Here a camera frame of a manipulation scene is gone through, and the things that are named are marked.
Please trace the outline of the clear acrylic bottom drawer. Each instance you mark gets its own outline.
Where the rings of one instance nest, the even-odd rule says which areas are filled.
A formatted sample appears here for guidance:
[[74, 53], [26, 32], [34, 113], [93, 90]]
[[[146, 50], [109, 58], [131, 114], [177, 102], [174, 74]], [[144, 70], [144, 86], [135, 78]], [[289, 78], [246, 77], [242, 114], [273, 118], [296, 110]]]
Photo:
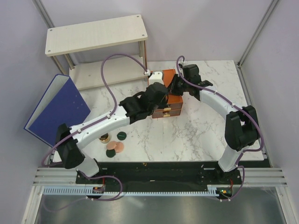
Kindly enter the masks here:
[[169, 111], [155, 111], [152, 114], [152, 118], [153, 119], [167, 118], [167, 117], [179, 116], [180, 114], [181, 114], [181, 110], [180, 109], [169, 110]]

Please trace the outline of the clear acrylic drawer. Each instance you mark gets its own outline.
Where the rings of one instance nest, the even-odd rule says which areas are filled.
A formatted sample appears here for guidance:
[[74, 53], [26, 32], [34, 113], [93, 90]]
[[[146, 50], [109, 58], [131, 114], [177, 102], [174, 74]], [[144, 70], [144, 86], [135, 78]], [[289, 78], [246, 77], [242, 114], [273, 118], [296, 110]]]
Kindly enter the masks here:
[[167, 110], [181, 110], [183, 103], [164, 104], [159, 106], [156, 111], [167, 111]]
[[181, 114], [181, 110], [180, 109], [169, 110], [169, 111], [155, 111], [152, 114], [152, 118], [153, 119], [167, 118], [167, 117], [179, 116], [180, 114]]

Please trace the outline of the orange drawer organizer box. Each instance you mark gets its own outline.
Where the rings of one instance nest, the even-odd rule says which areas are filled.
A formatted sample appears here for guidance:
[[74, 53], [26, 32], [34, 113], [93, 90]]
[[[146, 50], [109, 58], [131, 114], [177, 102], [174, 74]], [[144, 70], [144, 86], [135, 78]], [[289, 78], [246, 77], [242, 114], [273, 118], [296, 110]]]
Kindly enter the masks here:
[[[164, 77], [163, 77], [164, 85], [166, 87], [168, 87], [168, 85], [172, 81], [172, 78], [176, 74], [176, 71], [175, 71], [175, 69], [167, 69], [167, 70], [162, 70], [162, 72], [164, 74]], [[169, 94], [167, 104], [174, 104], [174, 103], [183, 103], [182, 96], [176, 96], [176, 95]]]

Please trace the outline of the gold round jar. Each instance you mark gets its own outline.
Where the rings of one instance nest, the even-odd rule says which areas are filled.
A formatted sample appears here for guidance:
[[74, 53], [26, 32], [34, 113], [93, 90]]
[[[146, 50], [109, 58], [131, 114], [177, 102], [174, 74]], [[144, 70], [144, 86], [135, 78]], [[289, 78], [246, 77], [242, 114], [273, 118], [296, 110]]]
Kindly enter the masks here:
[[99, 137], [99, 140], [103, 144], [107, 144], [110, 141], [110, 135], [108, 133]]

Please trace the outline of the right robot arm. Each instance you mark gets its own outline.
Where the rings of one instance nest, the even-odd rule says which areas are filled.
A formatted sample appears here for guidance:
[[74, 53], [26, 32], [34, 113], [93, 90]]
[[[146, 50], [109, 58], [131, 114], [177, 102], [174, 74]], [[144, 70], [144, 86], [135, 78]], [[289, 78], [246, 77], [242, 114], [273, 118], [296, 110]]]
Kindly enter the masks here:
[[222, 172], [230, 172], [237, 167], [242, 155], [261, 138], [256, 110], [253, 106], [238, 107], [220, 94], [213, 84], [202, 80], [195, 64], [177, 64], [178, 74], [168, 86], [173, 95], [182, 96], [188, 92], [198, 101], [215, 110], [225, 120], [226, 149], [218, 161]]

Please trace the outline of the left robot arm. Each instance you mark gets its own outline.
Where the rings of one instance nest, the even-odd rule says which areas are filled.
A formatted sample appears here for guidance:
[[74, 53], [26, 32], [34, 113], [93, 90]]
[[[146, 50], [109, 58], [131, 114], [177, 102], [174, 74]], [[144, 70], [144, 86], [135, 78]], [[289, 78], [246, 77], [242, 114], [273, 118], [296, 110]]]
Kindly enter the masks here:
[[125, 98], [113, 110], [90, 121], [71, 127], [61, 124], [57, 129], [54, 148], [58, 151], [63, 167], [75, 168], [88, 177], [99, 173], [96, 160], [84, 153], [83, 149], [104, 134], [146, 119], [167, 96], [167, 88], [161, 83], [154, 83], [145, 91]]

